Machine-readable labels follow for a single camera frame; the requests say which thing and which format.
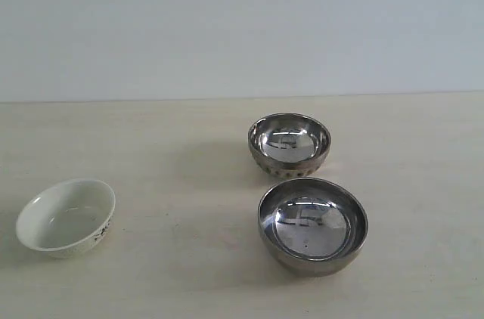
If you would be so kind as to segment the patterned small steel bowl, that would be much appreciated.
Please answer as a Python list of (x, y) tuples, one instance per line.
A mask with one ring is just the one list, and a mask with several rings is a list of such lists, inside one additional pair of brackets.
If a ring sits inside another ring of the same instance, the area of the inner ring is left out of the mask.
[(274, 113), (258, 119), (250, 126), (247, 140), (260, 169), (284, 180), (315, 173), (332, 142), (325, 125), (299, 113)]

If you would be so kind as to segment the plain large steel bowl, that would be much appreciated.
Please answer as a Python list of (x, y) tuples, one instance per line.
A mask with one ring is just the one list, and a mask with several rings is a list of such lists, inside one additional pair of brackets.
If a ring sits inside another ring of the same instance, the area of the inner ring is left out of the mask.
[(261, 198), (259, 235), (270, 255), (300, 277), (324, 277), (355, 260), (368, 217), (345, 188), (321, 178), (282, 181)]

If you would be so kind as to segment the white ceramic bowl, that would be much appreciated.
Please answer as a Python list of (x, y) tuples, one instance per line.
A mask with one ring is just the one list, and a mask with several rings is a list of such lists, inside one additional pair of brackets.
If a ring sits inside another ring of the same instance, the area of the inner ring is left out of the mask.
[(15, 231), (32, 251), (68, 259), (94, 249), (110, 230), (116, 208), (113, 188), (97, 179), (75, 178), (47, 188), (19, 213)]

